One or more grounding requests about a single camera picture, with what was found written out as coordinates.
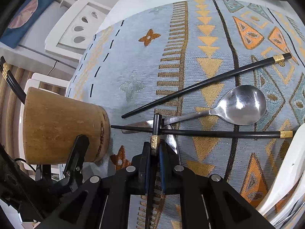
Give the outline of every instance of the pillow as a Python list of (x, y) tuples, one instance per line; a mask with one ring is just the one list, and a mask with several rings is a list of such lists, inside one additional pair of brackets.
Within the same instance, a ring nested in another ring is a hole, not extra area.
[(45, 9), (55, 0), (26, 0), (6, 28), (0, 41), (16, 48), (19, 41)]

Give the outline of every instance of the chair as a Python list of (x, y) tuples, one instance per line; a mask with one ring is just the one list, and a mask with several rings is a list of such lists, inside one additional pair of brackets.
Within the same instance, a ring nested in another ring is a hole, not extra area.
[[(54, 77), (49, 77), (46, 75), (42, 75), (39, 73), (34, 73), (32, 75), (32, 78), (30, 78), (25, 85), (24, 92), (27, 93), (29, 87), (35, 87), (39, 88), (40, 82), (50, 84), (53, 86), (57, 86), (60, 88), (66, 89), (69, 85), (68, 81), (57, 79)], [(23, 149), (23, 136), (22, 136), (22, 126), (23, 126), (23, 110), (24, 110), (24, 104), (21, 104), (20, 107), (20, 117), (19, 117), (19, 131), (18, 131), (18, 147), (19, 147), (19, 156), (20, 158), (25, 159), (24, 149)], [(32, 170), (27, 164), (24, 164), (24, 168), (27, 170)], [(51, 166), (51, 172), (54, 174), (59, 174), (59, 167), (58, 165), (52, 165)]]
[(110, 10), (92, 0), (77, 0), (45, 39), (45, 50), (79, 61)]

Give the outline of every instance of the chopstick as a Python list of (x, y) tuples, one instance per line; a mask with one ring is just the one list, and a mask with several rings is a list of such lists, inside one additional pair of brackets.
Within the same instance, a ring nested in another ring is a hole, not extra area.
[[(118, 126), (111, 125), (111, 128), (150, 132), (152, 128), (147, 127), (132, 127), (132, 126)], [(197, 137), (211, 137), (211, 138), (237, 138), (237, 139), (277, 139), (277, 138), (292, 138), (295, 131), (197, 131), (197, 130), (175, 130), (175, 129), (161, 129), (161, 134), (172, 134), (182, 136), (197, 136)]]
[(225, 73), (222, 73), (220, 75), (217, 75), (217, 76), (214, 76), (214, 77), (211, 77), (207, 80), (204, 80), (202, 82), (199, 82), (199, 83), (196, 83), (194, 85), (191, 85), (191, 86), (188, 86), (182, 90), (179, 90), (179, 91), (176, 91), (170, 95), (167, 95), (167, 96), (164, 96), (158, 100), (155, 100), (153, 102), (150, 102), (142, 107), (139, 107), (135, 110), (132, 110), (124, 115), (122, 115), (122, 118), (125, 119), (125, 118), (128, 118), (132, 115), (135, 115), (135, 114), (138, 114), (140, 112), (143, 112), (143, 111), (146, 111), (147, 109), (150, 109), (152, 107), (155, 107), (159, 104), (162, 104), (162, 103), (165, 103), (169, 100), (172, 100), (176, 97), (179, 97), (179, 96), (182, 96), (182, 95), (185, 95), (185, 94), (188, 94), (190, 92), (193, 92), (195, 90), (198, 90), (198, 89), (201, 89), (201, 88), (204, 88), (206, 86), (209, 86), (209, 85), (212, 85), (212, 84), (215, 84), (215, 83), (219, 83), (225, 79), (228, 79), (232, 76), (236, 76), (236, 75), (240, 75), (246, 71), (250, 71), (250, 70), (254, 70), (254, 69), (257, 69), (257, 68), (261, 68), (263, 66), (266, 66), (266, 65), (271, 65), (271, 64), (275, 64), (275, 63), (280, 63), (280, 62), (283, 62), (284, 60), (286, 59), (290, 59), (292, 58), (291, 54), (290, 53), (284, 53), (284, 54), (280, 54), (280, 55), (276, 55), (276, 56), (273, 56), (271, 58), (267, 58), (267, 59), (263, 59), (263, 60), (260, 60), (260, 61), (257, 61), (255, 63), (252, 63), (252, 64), (248, 64), (248, 65), (245, 65), (245, 66), (242, 66), (242, 67), (239, 67), (237, 69), (234, 69), (234, 70), (230, 70), (230, 71), (227, 71)]
[(18, 99), (24, 104), (25, 103), (26, 94), (23, 91), (23, 89), (20, 87), (18, 82), (16, 81), (16, 79), (13, 76), (12, 72), (7, 68), (7, 63), (6, 63), (6, 61), (5, 61), (3, 56), (0, 58), (0, 70), (2, 72), (3, 78), (6, 80), (6, 82), (10, 86), (10, 88), (16, 94)]

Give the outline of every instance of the metal spoon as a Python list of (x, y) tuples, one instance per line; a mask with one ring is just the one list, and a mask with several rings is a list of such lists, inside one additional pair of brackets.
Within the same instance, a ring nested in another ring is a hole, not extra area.
[[(215, 108), (164, 119), (164, 125), (195, 119), (207, 115), (217, 115), (224, 121), (236, 125), (251, 125), (259, 121), (266, 111), (266, 98), (260, 89), (252, 85), (241, 85), (231, 89), (221, 98)], [(153, 120), (141, 121), (128, 126), (152, 127)], [(123, 133), (135, 131), (122, 130)]]

